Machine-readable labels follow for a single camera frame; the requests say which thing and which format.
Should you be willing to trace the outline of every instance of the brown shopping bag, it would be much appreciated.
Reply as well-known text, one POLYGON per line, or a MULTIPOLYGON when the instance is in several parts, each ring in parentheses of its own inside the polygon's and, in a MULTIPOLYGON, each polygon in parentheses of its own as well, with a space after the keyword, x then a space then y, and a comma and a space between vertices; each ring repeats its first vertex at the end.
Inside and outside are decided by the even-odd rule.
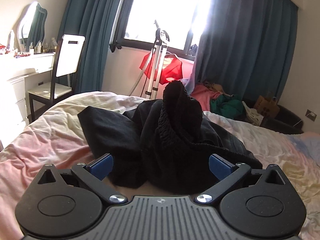
POLYGON ((275 118, 280 110, 276 98, 264 98, 263 96, 259 96, 253 108, 264 117, 271 118, 275 118))

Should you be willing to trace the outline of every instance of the bed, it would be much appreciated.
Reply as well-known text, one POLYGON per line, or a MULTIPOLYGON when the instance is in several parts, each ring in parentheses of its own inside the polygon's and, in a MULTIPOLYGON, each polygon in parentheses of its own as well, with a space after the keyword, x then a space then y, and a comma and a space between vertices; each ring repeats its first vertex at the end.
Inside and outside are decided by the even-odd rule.
MULTIPOLYGON (((0 240, 18 240, 22 233, 14 208, 33 177, 45 163, 66 169, 77 162, 93 159, 77 114, 87 106, 119 113, 134 109, 143 98, 90 92, 74 95, 56 104, 0 153, 0 240)), ((320 239, 320 135, 284 135, 249 123, 233 121, 210 112, 208 118, 237 136, 262 162, 278 164, 307 208, 300 237, 320 239)), ((167 195, 146 182, 139 189, 115 187, 131 198, 136 194, 167 195)))

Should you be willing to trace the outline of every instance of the mirror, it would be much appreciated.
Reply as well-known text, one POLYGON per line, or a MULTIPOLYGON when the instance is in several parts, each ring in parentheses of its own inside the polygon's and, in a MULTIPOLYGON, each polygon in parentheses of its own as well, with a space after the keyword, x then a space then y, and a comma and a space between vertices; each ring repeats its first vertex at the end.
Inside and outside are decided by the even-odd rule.
POLYGON ((30 4, 26 14, 18 25, 17 38, 20 51, 29 51, 32 42, 33 47, 38 41, 44 39, 44 23, 47 18, 47 10, 35 1, 30 4))

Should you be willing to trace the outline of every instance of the white vanity table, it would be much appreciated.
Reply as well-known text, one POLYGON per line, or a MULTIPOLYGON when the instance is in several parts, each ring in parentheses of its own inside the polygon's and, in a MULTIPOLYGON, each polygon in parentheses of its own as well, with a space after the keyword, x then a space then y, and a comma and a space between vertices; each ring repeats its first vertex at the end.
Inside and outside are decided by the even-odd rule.
POLYGON ((26 92, 39 82, 50 81, 54 55, 0 56, 0 151, 29 124, 26 92))

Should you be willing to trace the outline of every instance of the electrical outlet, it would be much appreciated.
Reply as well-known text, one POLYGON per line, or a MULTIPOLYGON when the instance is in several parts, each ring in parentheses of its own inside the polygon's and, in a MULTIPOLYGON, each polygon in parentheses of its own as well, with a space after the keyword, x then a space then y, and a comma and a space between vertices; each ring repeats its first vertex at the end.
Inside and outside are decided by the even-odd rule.
POLYGON ((307 109, 306 117, 308 117, 311 121, 314 122, 316 120, 317 115, 314 112, 311 112, 309 109, 307 109))

